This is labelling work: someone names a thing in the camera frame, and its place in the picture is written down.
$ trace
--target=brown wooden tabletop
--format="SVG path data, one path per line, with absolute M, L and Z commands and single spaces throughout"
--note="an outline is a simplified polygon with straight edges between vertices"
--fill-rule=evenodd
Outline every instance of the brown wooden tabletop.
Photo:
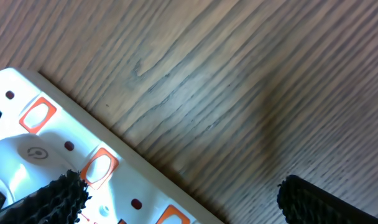
M 300 177 L 378 217 L 378 1 L 0 0 L 40 71 L 224 222 Z

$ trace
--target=wood grain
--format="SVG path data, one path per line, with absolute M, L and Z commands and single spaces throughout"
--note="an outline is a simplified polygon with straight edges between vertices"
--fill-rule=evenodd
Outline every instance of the wood grain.
M 225 222 L 284 223 L 288 174 L 378 217 L 378 1 L 0 0 L 5 67 Z

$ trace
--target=circular symbol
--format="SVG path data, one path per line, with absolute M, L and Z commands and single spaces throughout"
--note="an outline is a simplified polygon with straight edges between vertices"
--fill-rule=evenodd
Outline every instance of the circular symbol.
M 33 159 L 46 159 L 48 158 L 48 152 L 40 147 L 31 147 L 27 150 L 27 155 Z

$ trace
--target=white oval button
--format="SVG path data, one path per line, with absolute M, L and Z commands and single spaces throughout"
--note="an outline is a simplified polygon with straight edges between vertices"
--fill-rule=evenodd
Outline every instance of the white oval button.
M 172 215 L 168 217 L 162 224 L 182 224 L 182 219 L 177 215 Z
M 23 123 L 30 129 L 37 127 L 47 117 L 48 110 L 49 108 L 45 103 L 36 106 L 29 111 L 23 120 Z
M 102 179 L 109 171 L 111 159 L 107 155 L 96 158 L 88 167 L 86 178 L 89 182 L 95 183 Z

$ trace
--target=white plastic casing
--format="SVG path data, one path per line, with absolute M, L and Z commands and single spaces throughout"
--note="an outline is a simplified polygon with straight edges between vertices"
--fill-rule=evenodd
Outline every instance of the white plastic casing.
M 9 91 L 12 99 L 6 96 Z M 222 223 L 37 72 L 0 71 L 0 112 L 0 140 L 36 134 L 61 157 L 59 164 L 82 170 L 82 177 L 92 183 L 88 191 L 93 198 L 86 202 L 80 223 Z M 67 149 L 68 143 L 73 150 Z M 46 185 L 44 180 L 37 185 Z M 142 204 L 140 209 L 134 208 L 134 201 Z M 164 220 L 168 213 L 172 215 Z

